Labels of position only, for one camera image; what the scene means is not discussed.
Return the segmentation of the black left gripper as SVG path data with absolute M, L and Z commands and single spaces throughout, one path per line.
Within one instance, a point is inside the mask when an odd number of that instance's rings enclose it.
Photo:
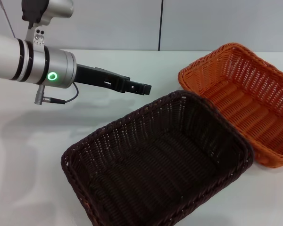
M 105 69 L 79 64 L 74 82 L 137 95 L 149 95 L 152 88 L 151 85 L 130 81 L 129 77 Z

